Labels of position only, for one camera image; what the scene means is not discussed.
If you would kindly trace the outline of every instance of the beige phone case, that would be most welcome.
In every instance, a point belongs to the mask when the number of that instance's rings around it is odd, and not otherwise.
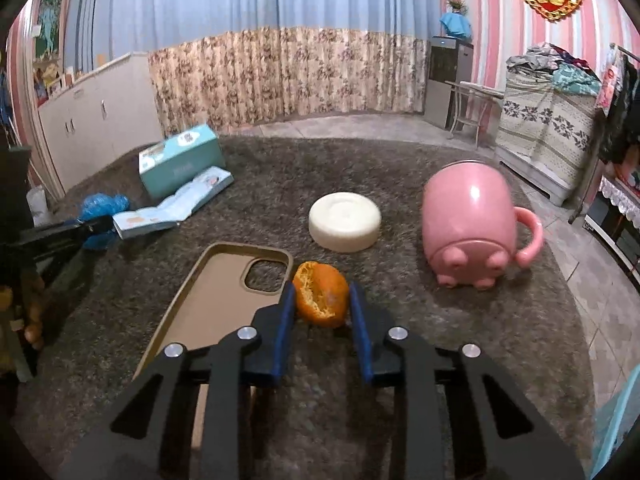
[[[278,290],[254,290],[245,284],[252,265],[260,260],[286,266]],[[189,350],[210,346],[226,334],[251,324],[256,310],[278,303],[293,271],[293,256],[270,247],[218,242],[210,245],[193,266],[187,279],[162,317],[135,376],[169,343]],[[201,386],[191,447],[200,448],[207,387]]]

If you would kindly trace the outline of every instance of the pink mug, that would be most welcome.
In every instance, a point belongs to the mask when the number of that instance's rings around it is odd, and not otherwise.
[[[533,234],[516,251],[516,222]],[[476,160],[449,164],[424,186],[422,244],[440,285],[491,288],[515,259],[529,267],[544,243],[544,230],[529,209],[514,207],[499,171]]]

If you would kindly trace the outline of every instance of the booklet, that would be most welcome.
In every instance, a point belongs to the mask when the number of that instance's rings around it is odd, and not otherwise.
[[[186,220],[233,180],[228,171],[211,166],[156,207],[115,214],[113,224],[123,240],[170,229]]]

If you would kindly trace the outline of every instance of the white soap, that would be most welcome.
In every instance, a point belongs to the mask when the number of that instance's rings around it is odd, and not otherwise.
[[[380,209],[356,193],[331,193],[309,211],[309,233],[330,251],[355,253],[371,247],[380,234]]]

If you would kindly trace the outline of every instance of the floral curtain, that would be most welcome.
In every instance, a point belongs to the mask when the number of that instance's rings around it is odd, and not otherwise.
[[[164,134],[350,110],[421,112],[427,41],[346,28],[226,32],[149,55]]]

